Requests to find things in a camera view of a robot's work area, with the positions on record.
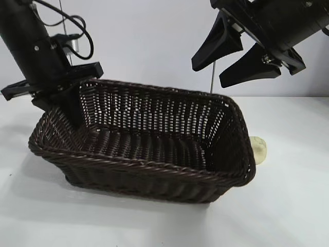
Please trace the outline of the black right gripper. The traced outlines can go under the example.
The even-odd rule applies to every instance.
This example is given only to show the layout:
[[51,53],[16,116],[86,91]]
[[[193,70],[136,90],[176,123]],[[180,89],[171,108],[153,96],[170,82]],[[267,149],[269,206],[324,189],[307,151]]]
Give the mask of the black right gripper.
[[257,42],[219,75],[222,88],[274,79],[281,75],[278,67],[282,65],[291,75],[303,71],[305,63],[294,46],[328,26],[328,1],[211,1],[210,4],[220,12],[191,59],[195,72],[243,50],[241,34],[232,27],[229,17]]

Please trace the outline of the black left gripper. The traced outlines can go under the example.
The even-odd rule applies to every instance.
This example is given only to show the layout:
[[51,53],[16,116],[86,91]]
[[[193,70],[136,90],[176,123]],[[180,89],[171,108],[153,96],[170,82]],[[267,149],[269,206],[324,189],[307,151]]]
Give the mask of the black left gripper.
[[50,37],[45,28],[32,30],[2,30],[1,38],[23,73],[25,80],[11,84],[1,90],[6,100],[20,95],[33,94],[32,104],[43,111],[52,107],[61,108],[62,112],[77,129],[82,124],[79,86],[73,85],[65,91],[72,81],[83,78],[100,78],[103,69],[99,62],[72,66],[64,52],[64,47],[71,49],[70,41],[78,38],[77,34],[57,34]]

